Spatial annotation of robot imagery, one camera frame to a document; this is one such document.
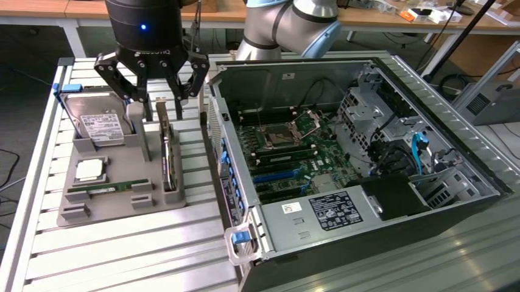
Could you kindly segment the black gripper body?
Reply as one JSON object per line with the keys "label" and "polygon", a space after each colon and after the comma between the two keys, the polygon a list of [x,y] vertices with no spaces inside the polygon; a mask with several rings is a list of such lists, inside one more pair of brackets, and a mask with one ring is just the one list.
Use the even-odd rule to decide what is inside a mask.
{"label": "black gripper body", "polygon": [[164,78],[166,60],[175,72],[187,61],[182,35],[180,1],[106,1],[108,18],[120,49],[119,58],[128,69],[148,79]]}

